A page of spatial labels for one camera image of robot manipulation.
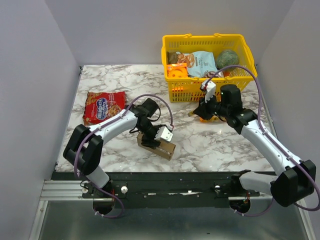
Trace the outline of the brown cardboard express box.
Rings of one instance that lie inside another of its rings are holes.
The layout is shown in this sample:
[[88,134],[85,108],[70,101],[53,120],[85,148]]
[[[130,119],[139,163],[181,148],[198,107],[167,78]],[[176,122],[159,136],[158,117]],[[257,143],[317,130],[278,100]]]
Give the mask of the brown cardboard express box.
[[164,140],[150,140],[140,132],[137,135],[137,144],[139,147],[170,161],[174,155],[176,145]]

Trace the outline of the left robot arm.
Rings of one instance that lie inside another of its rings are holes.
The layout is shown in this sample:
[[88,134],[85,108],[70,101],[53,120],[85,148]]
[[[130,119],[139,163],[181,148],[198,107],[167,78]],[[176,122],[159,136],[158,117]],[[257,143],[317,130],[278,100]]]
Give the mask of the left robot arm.
[[99,124],[89,127],[78,125],[64,149],[63,157],[75,167],[75,173],[79,172],[94,184],[93,191],[99,197],[107,197],[111,191],[110,177],[100,167],[104,144],[125,131],[137,129],[145,135],[148,147],[158,147],[158,134],[165,125],[154,125],[150,120],[158,108],[154,100],[147,98],[143,104],[128,105]]

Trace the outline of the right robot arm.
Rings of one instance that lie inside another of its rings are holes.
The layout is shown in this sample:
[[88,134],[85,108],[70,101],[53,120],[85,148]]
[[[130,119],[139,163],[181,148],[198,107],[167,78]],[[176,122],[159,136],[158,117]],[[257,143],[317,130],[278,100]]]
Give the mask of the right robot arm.
[[258,120],[257,114],[244,108],[241,91],[234,84],[223,85],[221,99],[215,96],[216,85],[209,81],[200,87],[204,97],[199,99],[194,114],[204,120],[213,116],[224,118],[238,134],[251,142],[272,166],[275,175],[243,170],[233,176],[230,191],[241,196],[247,190],[271,195],[283,207],[311,195],[315,187],[316,166],[303,161],[284,147]]

